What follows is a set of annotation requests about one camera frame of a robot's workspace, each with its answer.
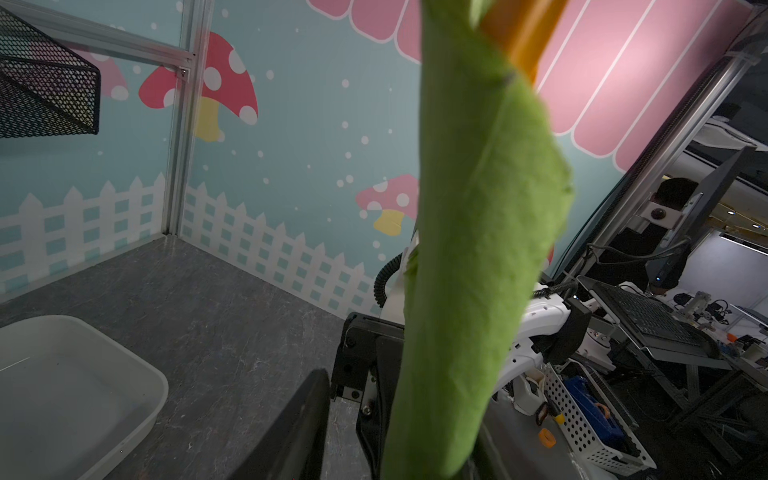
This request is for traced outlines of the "green paper napkin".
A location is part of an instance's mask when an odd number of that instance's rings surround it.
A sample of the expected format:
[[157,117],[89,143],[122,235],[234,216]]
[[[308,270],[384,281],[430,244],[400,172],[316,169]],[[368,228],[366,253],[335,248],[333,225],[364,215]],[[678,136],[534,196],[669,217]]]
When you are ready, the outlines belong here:
[[494,2],[421,5],[419,244],[384,479],[458,477],[571,208],[534,83],[480,30]]

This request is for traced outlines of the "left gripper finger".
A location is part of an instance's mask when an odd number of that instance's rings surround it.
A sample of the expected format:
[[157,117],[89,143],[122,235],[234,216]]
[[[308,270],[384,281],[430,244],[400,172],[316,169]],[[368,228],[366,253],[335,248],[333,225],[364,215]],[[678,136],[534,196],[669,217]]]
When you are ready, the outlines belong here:
[[330,407],[324,369],[307,376],[232,479],[319,479]]

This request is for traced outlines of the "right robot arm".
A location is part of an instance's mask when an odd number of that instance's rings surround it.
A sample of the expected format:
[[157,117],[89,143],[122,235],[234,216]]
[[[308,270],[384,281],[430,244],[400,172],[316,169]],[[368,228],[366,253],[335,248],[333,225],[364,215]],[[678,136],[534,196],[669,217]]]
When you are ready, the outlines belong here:
[[[391,291],[386,284],[392,275],[405,271],[418,244],[419,237],[412,236],[409,247],[390,260],[374,281],[374,297],[383,315],[352,312],[347,316],[331,376],[331,397],[359,406],[356,434],[374,479],[380,476],[404,340],[404,281],[397,279]],[[535,288],[494,387],[496,393],[510,391],[516,384],[525,390],[509,393],[504,405],[489,406],[462,478],[543,478],[534,455],[525,450],[533,443],[532,435],[505,427],[501,420],[510,416],[520,399],[532,399],[537,408],[532,416],[542,419],[548,408],[543,389],[530,382],[534,370],[564,363],[581,344],[591,313],[581,303],[563,298],[566,288],[544,284]]]

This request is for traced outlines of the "orange plastic spoon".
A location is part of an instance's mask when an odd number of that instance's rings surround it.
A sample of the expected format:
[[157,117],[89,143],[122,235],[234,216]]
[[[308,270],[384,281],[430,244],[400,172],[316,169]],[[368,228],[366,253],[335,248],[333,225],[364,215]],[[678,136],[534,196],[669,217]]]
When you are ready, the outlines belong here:
[[480,30],[533,84],[539,60],[566,5],[566,0],[495,1],[482,18]]

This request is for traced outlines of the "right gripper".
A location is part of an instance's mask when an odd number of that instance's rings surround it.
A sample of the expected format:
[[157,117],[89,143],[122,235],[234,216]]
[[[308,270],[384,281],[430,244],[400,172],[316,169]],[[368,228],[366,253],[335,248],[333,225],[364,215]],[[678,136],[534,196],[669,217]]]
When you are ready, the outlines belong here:
[[359,312],[344,322],[331,398],[359,405],[355,431],[373,474],[381,471],[404,346],[404,327]]

